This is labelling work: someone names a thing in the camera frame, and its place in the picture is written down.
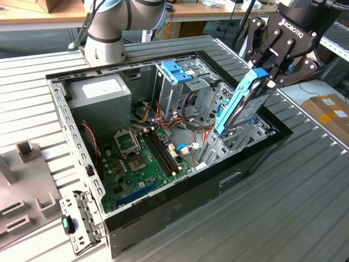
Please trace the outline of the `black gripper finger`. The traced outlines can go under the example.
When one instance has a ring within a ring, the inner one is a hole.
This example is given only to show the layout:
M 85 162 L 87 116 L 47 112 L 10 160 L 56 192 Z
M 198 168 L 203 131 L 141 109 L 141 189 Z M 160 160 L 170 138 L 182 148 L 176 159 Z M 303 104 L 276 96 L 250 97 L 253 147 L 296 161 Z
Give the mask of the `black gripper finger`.
M 263 67 L 263 64 L 272 55 L 269 50 L 281 36 L 281 29 L 268 29 L 269 18 L 253 17 L 249 23 L 246 55 L 252 67 Z
M 277 86 L 286 87 L 291 84 L 296 84 L 317 74 L 323 68 L 323 62 L 320 60 L 316 50 L 306 55 L 297 55 L 295 58 L 290 58 L 290 53 L 294 49 L 295 44 L 296 41 L 294 39 L 288 39 L 277 55 L 269 73 L 269 88 L 276 88 Z M 287 75 L 288 67 L 295 59 L 299 59 L 298 71 L 293 71 Z

